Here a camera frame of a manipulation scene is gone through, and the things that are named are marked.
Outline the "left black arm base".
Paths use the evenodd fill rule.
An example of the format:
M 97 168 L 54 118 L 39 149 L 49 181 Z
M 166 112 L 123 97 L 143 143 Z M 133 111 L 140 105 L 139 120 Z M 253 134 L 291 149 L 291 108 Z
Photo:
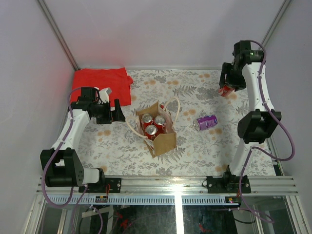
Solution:
M 95 184 L 88 184 L 87 193 L 100 193 L 100 194 L 116 194 L 120 193 L 122 179 L 113 177 L 105 178 L 103 181 Z

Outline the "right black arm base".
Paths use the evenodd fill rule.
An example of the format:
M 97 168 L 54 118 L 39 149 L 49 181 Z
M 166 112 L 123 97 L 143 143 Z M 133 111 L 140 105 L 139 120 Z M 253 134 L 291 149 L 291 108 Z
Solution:
M 207 176 L 206 182 L 210 194 L 237 194 L 239 192 L 239 176 L 230 175 L 223 177 Z M 251 193 L 248 177 L 245 175 L 241 181 L 241 191 L 244 194 Z

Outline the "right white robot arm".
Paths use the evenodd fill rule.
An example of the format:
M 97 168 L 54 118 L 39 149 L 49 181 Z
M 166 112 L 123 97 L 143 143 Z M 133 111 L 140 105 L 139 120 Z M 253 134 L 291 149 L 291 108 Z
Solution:
M 252 157 L 252 148 L 270 138 L 281 120 L 281 113 L 275 111 L 265 79 L 264 50 L 254 50 L 252 40 L 241 40 L 234 45 L 233 61 L 223 63 L 219 94 L 227 97 L 243 89 L 248 93 L 249 112 L 239 121 L 237 134 L 240 138 L 237 151 L 222 180 L 223 189 L 234 192 L 240 182 L 236 176 L 245 174 Z

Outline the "red cola can front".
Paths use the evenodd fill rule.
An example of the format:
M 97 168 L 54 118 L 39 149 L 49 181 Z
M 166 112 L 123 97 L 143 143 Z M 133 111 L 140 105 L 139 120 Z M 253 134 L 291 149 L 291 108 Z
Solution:
M 148 125 L 145 128 L 145 135 L 149 140 L 154 141 L 154 139 L 159 135 L 158 128 L 153 124 Z

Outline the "watermelon canvas tote bag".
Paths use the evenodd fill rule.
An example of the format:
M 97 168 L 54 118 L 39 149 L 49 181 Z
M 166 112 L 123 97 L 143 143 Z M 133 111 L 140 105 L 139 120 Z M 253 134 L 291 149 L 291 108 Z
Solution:
M 168 105 L 174 101 L 177 103 L 177 111 L 175 116 L 172 116 L 171 113 L 169 112 Z M 152 114 L 153 119 L 155 119 L 156 116 L 163 116 L 166 119 L 166 132 L 164 134 L 161 134 L 159 132 L 159 135 L 154 139 L 154 141 L 149 140 L 146 137 L 145 131 L 143 131 L 141 127 L 140 122 L 141 116 L 144 113 Z M 180 101 L 178 98 L 173 97 L 170 100 L 168 100 L 165 103 L 165 105 L 162 106 L 158 102 L 156 102 L 155 104 L 146 109 L 137 111 L 134 117 L 132 116 L 126 117 L 125 121 L 129 129 L 135 135 L 144 140 L 145 144 L 148 147 L 148 150 L 151 153 L 151 156 L 154 158 L 156 156 L 160 156 L 176 148 L 177 134 L 175 131 L 175 124 L 177 122 L 179 113 L 180 113 Z

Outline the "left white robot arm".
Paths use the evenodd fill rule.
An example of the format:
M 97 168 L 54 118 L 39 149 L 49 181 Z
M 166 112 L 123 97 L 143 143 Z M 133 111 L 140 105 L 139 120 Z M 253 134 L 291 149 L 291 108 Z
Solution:
M 83 86 L 77 88 L 80 96 L 68 103 L 66 123 L 53 146 L 40 154 L 43 169 L 42 185 L 47 187 L 81 187 L 90 185 L 95 192 L 106 189 L 107 181 L 102 169 L 85 169 L 78 157 L 82 134 L 92 119 L 96 124 L 124 122 L 125 116 L 118 99 L 111 109 L 110 88 Z

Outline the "red cola can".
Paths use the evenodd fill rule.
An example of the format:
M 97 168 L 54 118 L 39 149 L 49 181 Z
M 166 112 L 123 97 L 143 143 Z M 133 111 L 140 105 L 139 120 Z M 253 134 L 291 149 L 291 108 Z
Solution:
M 166 119 L 163 116 L 156 116 L 154 119 L 154 125 L 157 127 L 161 134 L 166 132 Z
M 145 128 L 145 135 L 149 140 L 154 141 L 154 139 L 159 135 L 158 128 L 153 124 L 148 125 Z
M 143 131 L 145 131 L 146 127 L 153 124 L 153 115 L 150 114 L 150 113 L 144 113 L 142 116 L 141 116 L 141 127 L 143 129 Z
M 227 97 L 231 92 L 233 92 L 235 90 L 234 87 L 228 85 L 228 84 L 224 84 L 224 85 L 221 85 L 219 87 L 219 90 L 218 90 L 218 93 L 220 96 L 222 97 Z

